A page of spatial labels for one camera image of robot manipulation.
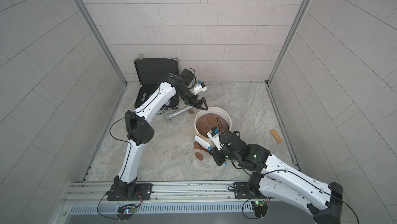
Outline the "white ceramic pot with soil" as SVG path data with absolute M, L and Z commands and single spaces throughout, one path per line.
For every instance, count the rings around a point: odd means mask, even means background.
M 230 115 L 219 107 L 209 107 L 208 110 L 200 110 L 194 118 L 194 130 L 208 140 L 207 133 L 214 127 L 221 131 L 231 130 L 232 119 Z

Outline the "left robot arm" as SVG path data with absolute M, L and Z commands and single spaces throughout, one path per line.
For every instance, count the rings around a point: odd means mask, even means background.
M 151 122 L 162 106 L 177 95 L 187 106 L 207 111 L 206 99 L 199 99 L 197 95 L 206 90 L 205 82 L 198 81 L 195 74 L 185 68 L 179 76 L 172 73 L 166 75 L 148 100 L 134 111 L 125 113 L 122 120 L 126 124 L 127 150 L 122 168 L 114 178 L 110 191 L 106 193 L 107 200 L 133 200 L 139 196 L 135 188 L 139 163 L 146 144 L 155 134 Z

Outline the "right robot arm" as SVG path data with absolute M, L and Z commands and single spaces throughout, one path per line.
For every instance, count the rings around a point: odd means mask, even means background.
M 343 187 L 324 183 L 287 165 L 258 144 L 246 144 L 239 132 L 213 128 L 209 149 L 218 166 L 228 160 L 237 169 L 251 172 L 246 191 L 254 199 L 269 197 L 293 205 L 312 216 L 317 224 L 341 222 Z

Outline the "black poker chip case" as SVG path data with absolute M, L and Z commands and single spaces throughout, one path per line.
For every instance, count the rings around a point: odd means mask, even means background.
M 141 85 L 134 104 L 136 109 L 158 90 L 165 76 L 179 75 L 177 58 L 137 58 L 134 65 Z

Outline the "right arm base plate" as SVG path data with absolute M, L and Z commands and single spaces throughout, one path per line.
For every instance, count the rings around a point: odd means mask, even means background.
M 256 196 L 248 189 L 248 182 L 234 182 L 232 185 L 234 197 L 237 200 L 254 199 Z

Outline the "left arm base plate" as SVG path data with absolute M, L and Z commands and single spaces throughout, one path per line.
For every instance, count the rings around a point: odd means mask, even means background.
M 121 183 L 113 184 L 106 195 L 108 201 L 146 201 L 150 199 L 152 190 L 153 184 L 150 183 Z

